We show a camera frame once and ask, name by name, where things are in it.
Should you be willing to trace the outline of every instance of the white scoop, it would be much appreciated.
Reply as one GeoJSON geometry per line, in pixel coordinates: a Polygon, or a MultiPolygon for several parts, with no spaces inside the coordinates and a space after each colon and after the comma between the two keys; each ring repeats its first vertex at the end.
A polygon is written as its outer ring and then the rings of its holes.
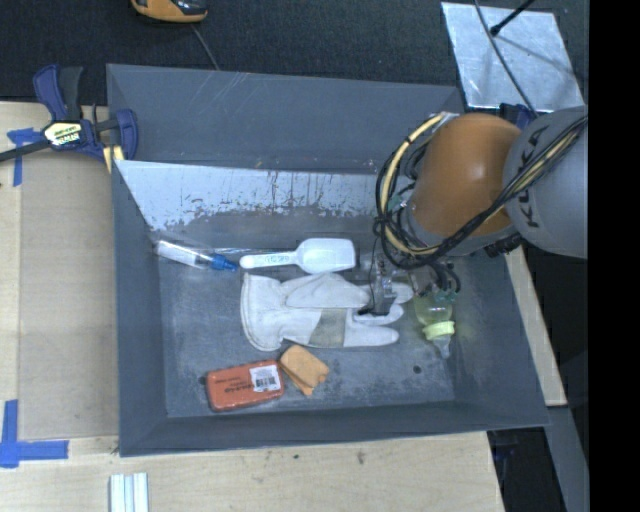
{"type": "Polygon", "coordinates": [[[240,258],[242,268],[298,265],[308,274],[338,272],[356,266],[356,250],[345,238],[309,238],[295,251],[250,254],[240,258]]]}

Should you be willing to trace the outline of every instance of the work glove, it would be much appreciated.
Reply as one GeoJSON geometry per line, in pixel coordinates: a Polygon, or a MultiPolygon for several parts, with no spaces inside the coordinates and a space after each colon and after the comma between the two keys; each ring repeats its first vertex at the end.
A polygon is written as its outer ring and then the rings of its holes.
{"type": "Polygon", "coordinates": [[[283,340],[316,348],[372,347],[395,343],[394,329],[354,319],[369,302],[364,287],[335,273],[277,279],[246,273],[240,297],[242,326],[258,350],[283,340]]]}

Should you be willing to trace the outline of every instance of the wooden table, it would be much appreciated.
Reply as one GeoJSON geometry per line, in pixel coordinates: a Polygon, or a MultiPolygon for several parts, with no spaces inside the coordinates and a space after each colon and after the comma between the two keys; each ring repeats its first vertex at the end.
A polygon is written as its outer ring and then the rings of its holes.
{"type": "MultiPolygon", "coordinates": [[[[105,110],[99,109],[99,117],[104,116],[105,110]]],[[[0,150],[12,147],[4,138],[8,130],[39,129],[48,121],[48,112],[39,104],[0,102],[0,150]]],[[[24,180],[26,183],[32,179],[36,169],[46,173],[48,169],[55,172],[55,169],[69,171],[73,168],[100,172],[97,161],[80,155],[53,154],[47,150],[24,159],[24,180]]],[[[21,245],[21,219],[24,215],[24,218],[36,222],[33,219],[37,216],[33,212],[37,210],[31,210],[32,204],[23,203],[23,189],[13,187],[12,182],[13,162],[0,164],[0,405],[3,401],[21,397],[19,381],[37,382],[38,378],[46,378],[42,367],[33,376],[29,374],[30,368],[18,368],[20,340],[32,334],[25,330],[24,325],[21,326],[21,318],[26,318],[28,308],[35,307],[27,300],[29,297],[21,296],[21,276],[29,272],[29,278],[35,279],[36,283],[40,279],[45,290],[50,289],[47,287],[56,279],[63,280],[63,283],[65,279],[64,268],[58,267],[55,275],[47,272],[35,275],[32,268],[23,268],[21,272],[22,256],[29,250],[26,240],[21,245]]],[[[91,190],[84,192],[89,197],[95,193],[91,190]]],[[[56,190],[49,190],[49,194],[55,196],[56,190]]],[[[66,208],[63,205],[60,211],[51,210],[55,208],[55,197],[52,204],[54,206],[41,214],[49,220],[55,218],[62,226],[74,216],[86,220],[91,215],[90,202],[84,206],[70,203],[66,208]]],[[[78,247],[73,244],[58,244],[46,256],[51,261],[65,261],[65,251],[74,250],[78,247]]],[[[81,250],[89,257],[92,250],[102,249],[83,246],[81,250]]],[[[562,383],[524,255],[521,250],[516,250],[507,259],[545,400],[547,405],[565,405],[562,383]]],[[[75,272],[82,275],[83,272],[90,273],[91,268],[80,267],[75,272]]],[[[86,280],[74,279],[69,286],[82,287],[95,278],[95,275],[87,274],[86,280]]],[[[62,295],[58,300],[61,311],[64,311],[65,303],[75,299],[64,296],[64,286],[58,286],[56,290],[62,295]]],[[[86,354],[78,355],[75,350],[70,352],[74,353],[60,357],[87,358],[86,354]]],[[[48,364],[50,361],[44,361],[43,367],[48,364]]],[[[82,366],[81,361],[76,363],[75,367],[78,366],[82,366]]],[[[113,366],[105,364],[103,368],[105,381],[113,386],[116,382],[113,366]]],[[[112,400],[112,393],[101,393],[98,387],[91,396],[82,396],[82,390],[87,388],[83,379],[91,376],[73,371],[68,375],[72,378],[65,380],[64,374],[52,378],[46,388],[48,393],[43,397],[44,408],[55,407],[56,403],[68,400],[63,395],[69,390],[77,391],[74,403],[93,400],[91,407],[98,411],[95,412],[98,416],[86,416],[89,426],[85,432],[97,433],[65,436],[70,439],[68,460],[22,462],[15,470],[0,469],[2,511],[107,510],[110,475],[137,472],[148,474],[150,506],[154,512],[504,510],[484,432],[339,445],[120,458],[117,436],[113,433],[100,435],[100,429],[90,421],[93,418],[95,423],[95,418],[100,417],[101,405],[103,409],[113,406],[111,403],[96,403],[112,400]]],[[[76,414],[81,420],[74,420],[73,416],[73,411],[69,411],[70,425],[73,423],[70,431],[83,431],[82,415],[76,414]]],[[[108,414],[105,422],[109,423],[108,414]]]]}

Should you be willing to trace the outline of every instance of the sponge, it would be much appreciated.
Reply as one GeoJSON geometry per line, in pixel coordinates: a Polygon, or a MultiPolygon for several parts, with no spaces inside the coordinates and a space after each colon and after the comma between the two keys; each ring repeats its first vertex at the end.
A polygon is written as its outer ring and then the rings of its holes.
{"type": "Polygon", "coordinates": [[[307,349],[294,345],[280,358],[280,367],[293,383],[306,395],[313,393],[329,374],[329,367],[307,349]]]}

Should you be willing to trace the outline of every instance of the cable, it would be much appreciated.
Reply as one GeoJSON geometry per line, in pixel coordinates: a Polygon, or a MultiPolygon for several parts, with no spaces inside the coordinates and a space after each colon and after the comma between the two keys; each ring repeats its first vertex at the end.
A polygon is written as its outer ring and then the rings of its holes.
{"type": "Polygon", "coordinates": [[[487,38],[489,39],[489,42],[491,43],[491,46],[493,46],[493,49],[496,52],[496,55],[498,56],[498,59],[500,59],[500,62],[502,63],[502,67],[504,67],[504,70],[507,72],[507,75],[509,75],[509,78],[511,79],[511,82],[513,83],[514,87],[517,89],[518,94],[520,94],[520,96],[522,97],[522,99],[526,103],[527,108],[529,108],[529,110],[531,110],[531,113],[533,114],[534,117],[538,117],[538,113],[536,112],[536,109],[533,107],[531,101],[529,100],[527,95],[524,93],[524,91],[520,87],[520,84],[518,84],[518,81],[516,80],[516,77],[513,76],[513,73],[511,72],[511,69],[509,68],[509,66],[507,66],[507,63],[505,62],[504,57],[502,56],[502,53],[500,53],[500,50],[498,49],[498,45],[493,40],[493,36],[491,35],[491,31],[489,30],[489,26],[487,25],[487,21],[484,19],[484,15],[482,14],[482,10],[480,9],[480,5],[478,4],[478,0],[473,0],[473,3],[476,6],[476,11],[478,12],[478,17],[480,18],[480,22],[482,23],[482,28],[486,32],[487,38]]]}
{"type": "Polygon", "coordinates": [[[204,51],[207,53],[207,56],[209,57],[209,60],[213,65],[213,69],[215,69],[216,71],[220,71],[220,66],[218,66],[218,62],[216,61],[216,58],[213,56],[213,53],[211,53],[211,50],[209,49],[209,46],[204,40],[204,37],[202,37],[202,34],[200,33],[200,31],[196,28],[196,26],[193,23],[190,23],[189,26],[191,27],[191,30],[193,30],[193,33],[198,38],[198,41],[200,41],[200,44],[204,48],[204,51]]]}

